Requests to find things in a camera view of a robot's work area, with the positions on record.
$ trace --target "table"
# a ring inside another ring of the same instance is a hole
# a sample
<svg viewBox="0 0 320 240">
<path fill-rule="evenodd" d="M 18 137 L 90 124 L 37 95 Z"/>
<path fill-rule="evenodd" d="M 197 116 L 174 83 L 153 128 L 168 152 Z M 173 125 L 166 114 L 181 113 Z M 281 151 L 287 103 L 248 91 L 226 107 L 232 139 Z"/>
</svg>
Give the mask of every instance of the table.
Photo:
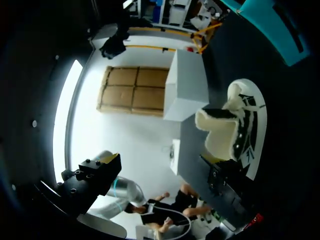
<svg viewBox="0 0 320 240">
<path fill-rule="evenodd" d="M 266 37 L 248 21 L 230 13 L 202 55 L 209 88 L 207 108 L 221 108 L 229 84 L 252 80 L 261 90 L 268 123 L 259 170 L 255 178 L 257 204 L 265 217 L 287 224 L 313 187 L 318 160 L 313 100 L 316 64 L 308 57 L 288 67 Z M 199 159 L 207 132 L 195 126 L 195 115 L 181 124 L 178 173 L 234 227 L 244 221 L 220 198 L 213 197 L 209 166 Z"/>
</svg>

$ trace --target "black panel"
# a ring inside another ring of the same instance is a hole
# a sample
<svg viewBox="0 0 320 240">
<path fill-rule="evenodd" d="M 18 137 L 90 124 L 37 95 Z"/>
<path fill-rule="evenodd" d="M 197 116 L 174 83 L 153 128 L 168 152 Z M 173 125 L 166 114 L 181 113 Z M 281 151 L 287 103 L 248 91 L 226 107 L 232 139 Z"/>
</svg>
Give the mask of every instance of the black panel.
<svg viewBox="0 0 320 240">
<path fill-rule="evenodd" d="M 15 31 L 7 35 L 0 69 L 0 137 L 12 184 L 41 178 L 54 184 L 56 110 L 73 62 L 78 59 L 84 66 L 93 50 L 87 40 L 93 13 L 84 7 L 90 4 L 41 1 L 25 11 L 8 5 L 23 13 Z"/>
</svg>

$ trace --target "brown cardboard box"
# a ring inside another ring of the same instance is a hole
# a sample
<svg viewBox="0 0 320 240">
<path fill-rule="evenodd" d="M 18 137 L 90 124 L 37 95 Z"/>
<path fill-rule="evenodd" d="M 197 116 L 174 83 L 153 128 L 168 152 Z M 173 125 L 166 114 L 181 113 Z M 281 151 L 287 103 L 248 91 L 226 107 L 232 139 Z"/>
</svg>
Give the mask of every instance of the brown cardboard box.
<svg viewBox="0 0 320 240">
<path fill-rule="evenodd" d="M 165 90 L 153 87 L 136 87 L 132 107 L 136 109 L 163 110 Z"/>
<path fill-rule="evenodd" d="M 102 96 L 102 105 L 131 107 L 133 86 L 107 86 Z"/>
<path fill-rule="evenodd" d="M 143 69 L 141 68 L 136 79 L 137 86 L 164 88 L 168 70 Z"/>
<path fill-rule="evenodd" d="M 136 82 L 137 68 L 114 68 L 108 76 L 108 85 L 133 86 Z"/>
<path fill-rule="evenodd" d="M 162 116 L 168 71 L 155 67 L 108 67 L 96 109 Z"/>
</svg>

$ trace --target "white cabinet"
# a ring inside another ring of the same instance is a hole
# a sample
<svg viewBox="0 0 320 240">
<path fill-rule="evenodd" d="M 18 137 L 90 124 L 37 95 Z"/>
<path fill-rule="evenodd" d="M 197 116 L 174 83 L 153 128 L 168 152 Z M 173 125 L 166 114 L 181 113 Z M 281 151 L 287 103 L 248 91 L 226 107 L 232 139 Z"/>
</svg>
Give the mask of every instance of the white cabinet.
<svg viewBox="0 0 320 240">
<path fill-rule="evenodd" d="M 163 119 L 182 122 L 208 104 L 208 83 L 201 55 L 177 49 L 165 82 Z"/>
</svg>

